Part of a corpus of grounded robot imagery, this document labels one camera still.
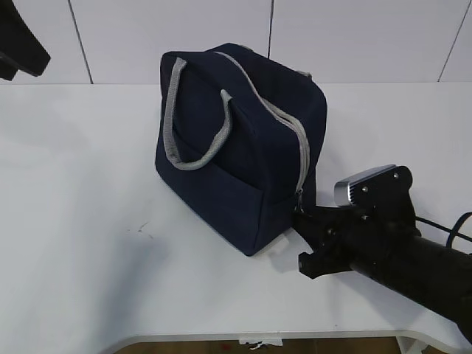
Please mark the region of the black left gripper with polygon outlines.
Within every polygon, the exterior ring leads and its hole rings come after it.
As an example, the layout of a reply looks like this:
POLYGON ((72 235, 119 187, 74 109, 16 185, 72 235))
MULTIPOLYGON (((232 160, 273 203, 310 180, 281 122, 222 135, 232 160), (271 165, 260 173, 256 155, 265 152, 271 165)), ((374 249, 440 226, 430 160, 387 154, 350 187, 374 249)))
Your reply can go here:
POLYGON ((12 80, 18 71, 41 76, 50 60, 13 1, 1 1, 1 79, 12 80))

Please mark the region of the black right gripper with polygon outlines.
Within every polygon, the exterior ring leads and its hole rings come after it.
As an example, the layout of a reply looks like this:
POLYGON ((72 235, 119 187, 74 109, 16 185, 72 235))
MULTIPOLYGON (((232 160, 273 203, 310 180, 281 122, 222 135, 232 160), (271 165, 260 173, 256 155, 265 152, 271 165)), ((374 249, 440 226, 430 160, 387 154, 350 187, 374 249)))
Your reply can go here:
POLYGON ((398 166, 354 189, 352 206, 314 206, 293 213, 293 229, 312 253, 298 256, 300 273, 317 277, 359 271, 376 272, 396 246, 417 237, 416 215, 409 194, 413 177, 398 166))

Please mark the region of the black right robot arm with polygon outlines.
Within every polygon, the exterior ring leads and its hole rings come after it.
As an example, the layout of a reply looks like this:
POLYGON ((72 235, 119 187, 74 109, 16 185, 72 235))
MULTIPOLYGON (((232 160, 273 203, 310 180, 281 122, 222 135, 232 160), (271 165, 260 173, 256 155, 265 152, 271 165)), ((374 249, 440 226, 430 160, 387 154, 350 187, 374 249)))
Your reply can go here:
POLYGON ((293 229, 312 253, 298 257, 299 271, 318 277, 356 271, 454 322, 471 338, 471 255, 453 248, 463 214, 445 245, 424 238, 410 198, 406 166, 388 164, 340 180, 334 207, 293 214, 293 229))

